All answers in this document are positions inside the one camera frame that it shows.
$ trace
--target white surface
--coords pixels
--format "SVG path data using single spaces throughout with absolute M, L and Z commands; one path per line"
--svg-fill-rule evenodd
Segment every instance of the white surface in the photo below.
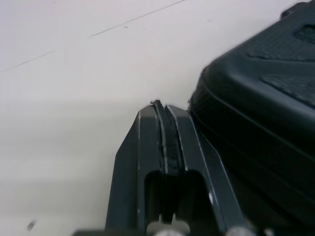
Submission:
M 185 108 L 206 64 L 295 2 L 2 0 L 0 235 L 103 228 L 137 111 Z

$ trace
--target dark plastic part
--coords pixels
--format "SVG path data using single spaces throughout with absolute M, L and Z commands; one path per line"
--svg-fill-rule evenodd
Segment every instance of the dark plastic part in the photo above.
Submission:
M 222 235 L 235 226 L 248 227 L 219 154 L 195 129 L 186 111 L 173 106 L 165 111 L 173 119 L 183 161 L 172 214 L 188 222 L 192 235 Z M 153 106 L 141 110 L 117 153 L 107 230 L 145 233 L 147 225 L 163 214 L 170 179 L 165 178 L 160 162 L 160 123 Z
M 294 225 L 315 225 L 314 78 L 312 1 L 207 66 L 190 100 L 227 168 Z
M 306 5 L 306 2 L 298 2 L 297 4 L 295 4 L 293 7 L 290 7 L 288 10 L 285 10 L 282 14 L 281 14 L 281 19 L 283 19 L 284 17 L 291 15 L 292 13 L 302 9 L 302 7 L 304 7 Z

